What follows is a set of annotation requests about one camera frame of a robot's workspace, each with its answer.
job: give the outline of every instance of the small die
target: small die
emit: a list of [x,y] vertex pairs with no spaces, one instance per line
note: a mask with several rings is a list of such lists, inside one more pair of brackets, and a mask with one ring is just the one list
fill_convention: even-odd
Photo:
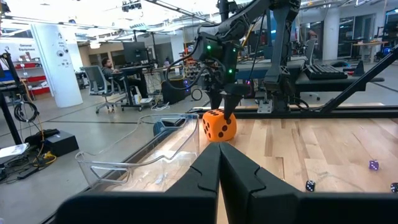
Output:
[[379,162],[378,161],[369,161],[369,169],[371,170],[379,170]]
[[305,183],[305,190],[307,190],[309,192],[315,191],[315,181],[307,180]]
[[394,193],[398,193],[398,183],[391,184],[391,191]]

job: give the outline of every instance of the clear plastic tray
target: clear plastic tray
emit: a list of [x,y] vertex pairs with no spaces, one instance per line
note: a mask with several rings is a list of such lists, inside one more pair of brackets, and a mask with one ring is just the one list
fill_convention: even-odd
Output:
[[143,116],[112,146],[80,151],[75,159],[92,190],[163,192],[199,155],[198,120],[197,114]]

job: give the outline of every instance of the gray floor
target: gray floor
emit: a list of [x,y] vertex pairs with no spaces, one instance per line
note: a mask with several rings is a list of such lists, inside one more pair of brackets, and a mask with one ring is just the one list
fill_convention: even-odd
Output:
[[[398,66],[391,65],[380,74],[386,81],[382,83],[389,88],[398,90]],[[308,93],[302,98],[308,103],[326,103],[339,93],[319,93],[317,101]],[[347,103],[375,103],[398,105],[398,93],[381,86],[369,83],[365,92],[355,93]],[[43,128],[57,128],[76,136],[81,150],[104,149],[130,133],[139,117],[156,113],[183,113],[194,106],[203,106],[208,97],[203,95],[200,101],[185,100],[171,105],[170,109],[151,111],[149,108],[138,112],[136,108],[127,108],[124,112],[116,108],[115,113],[108,113],[103,109],[95,114],[95,106],[103,101],[101,97],[88,96],[82,90],[84,103],[71,108],[57,108],[53,98],[46,96],[35,101],[43,122]],[[243,100],[242,105],[252,105],[253,100]],[[36,133],[35,127],[29,128],[21,124],[22,135],[29,136]],[[6,122],[0,115],[0,148],[13,145]],[[53,213],[66,198],[75,195],[87,187],[86,180],[75,160],[75,152],[59,157],[48,168],[32,175],[26,180],[13,184],[0,185],[0,217],[6,223],[40,223]],[[125,154],[116,155],[116,159],[123,160]]]

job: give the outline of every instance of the sign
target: sign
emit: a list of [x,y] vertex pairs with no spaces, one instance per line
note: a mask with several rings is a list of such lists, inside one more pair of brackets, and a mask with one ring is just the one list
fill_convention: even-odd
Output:
[[[40,52],[33,39],[1,39],[0,54],[5,53],[6,51],[11,54],[11,60],[14,63],[14,66],[17,64],[23,64],[24,62],[40,61]],[[8,66],[6,64],[2,61],[0,61],[0,63],[3,70],[8,70]]]

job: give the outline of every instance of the computer monitor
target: computer monitor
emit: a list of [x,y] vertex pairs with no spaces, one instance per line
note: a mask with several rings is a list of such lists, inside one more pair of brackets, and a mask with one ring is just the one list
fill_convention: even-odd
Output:
[[127,63],[136,63],[148,60],[144,42],[123,43],[124,58]]

